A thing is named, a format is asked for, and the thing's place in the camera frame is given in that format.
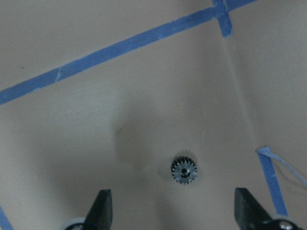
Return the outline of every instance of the screw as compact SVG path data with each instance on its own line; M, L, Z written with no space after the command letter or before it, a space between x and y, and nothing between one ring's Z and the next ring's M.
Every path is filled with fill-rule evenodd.
M291 223L289 223L288 221L285 221L285 220L281 220L279 222L279 227L283 230L292 230L293 229L293 226Z

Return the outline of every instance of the metal gear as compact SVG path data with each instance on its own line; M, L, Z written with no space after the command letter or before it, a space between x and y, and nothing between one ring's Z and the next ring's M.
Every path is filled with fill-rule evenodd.
M197 168L191 158L178 157L171 166L174 180L180 184L189 184L195 180L197 176Z

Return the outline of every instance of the blue painter's tape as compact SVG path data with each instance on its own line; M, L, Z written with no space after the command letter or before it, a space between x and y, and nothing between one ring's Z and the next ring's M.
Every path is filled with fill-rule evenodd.
M217 20L221 28L222 36L228 37L232 34L232 24L228 12L224 6L223 0L212 0L212 2L220 13L220 15L217 15Z
M0 227L2 228L2 230L14 230L1 207L0 207Z
M270 154L272 152L269 147L263 147L261 149L256 150L256 152L258 153L260 162L262 164L264 176L266 178L270 190L276 213L279 215L288 216L288 212L283 201L283 195L278 184L272 161L270 157L267 156L267 154Z
M210 7L98 50L81 59L1 91L0 104L4 104L120 55L207 22L215 18L218 14L219 12L216 8Z
M280 161L284 166L286 166L293 174L294 176L299 179L301 182L304 183L304 185L307 186L307 180L305 180L300 174L298 174L297 171L295 171L283 158L273 154L271 151L262 151L261 152L262 155L270 157L272 159L278 160Z
M224 0L224 3L227 11L233 11L254 1L256 0Z

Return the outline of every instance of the gear hub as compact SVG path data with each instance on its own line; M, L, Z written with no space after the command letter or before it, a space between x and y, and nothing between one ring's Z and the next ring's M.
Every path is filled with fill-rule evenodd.
M180 184L188 184L195 180L197 176L197 168L191 158L178 157L171 166L174 180Z

